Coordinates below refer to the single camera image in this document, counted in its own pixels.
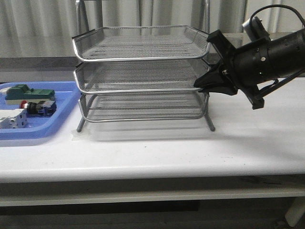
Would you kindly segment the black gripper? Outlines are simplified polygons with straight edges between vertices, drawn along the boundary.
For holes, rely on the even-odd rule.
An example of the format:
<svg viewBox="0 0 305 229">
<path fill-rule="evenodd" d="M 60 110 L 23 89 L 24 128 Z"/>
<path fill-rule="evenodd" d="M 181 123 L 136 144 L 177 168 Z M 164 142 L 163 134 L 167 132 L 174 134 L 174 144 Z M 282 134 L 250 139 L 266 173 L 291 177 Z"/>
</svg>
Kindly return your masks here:
<svg viewBox="0 0 305 229">
<path fill-rule="evenodd" d="M 254 110 L 263 108 L 263 90 L 258 89 L 258 84 L 272 80 L 278 82 L 278 74 L 269 55 L 271 41 L 262 38 L 235 48 L 220 30 L 210 33 L 207 41 L 224 63 L 214 65 L 196 79 L 193 86 L 201 88 L 203 93 L 226 95 L 236 95 L 240 89 Z"/>
</svg>

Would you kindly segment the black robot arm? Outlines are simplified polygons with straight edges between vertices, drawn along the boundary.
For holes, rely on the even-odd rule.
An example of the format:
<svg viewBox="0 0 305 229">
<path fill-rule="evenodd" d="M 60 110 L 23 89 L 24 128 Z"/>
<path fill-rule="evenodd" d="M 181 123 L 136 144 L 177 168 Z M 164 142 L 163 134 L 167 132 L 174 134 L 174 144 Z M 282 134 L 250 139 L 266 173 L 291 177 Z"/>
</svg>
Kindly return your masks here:
<svg viewBox="0 0 305 229">
<path fill-rule="evenodd" d="M 276 40 L 260 38 L 239 48 L 216 30 L 209 34 L 219 62 L 194 82 L 203 93 L 235 95 L 241 90 L 252 109 L 264 107 L 264 96 L 305 72 L 305 31 Z"/>
</svg>

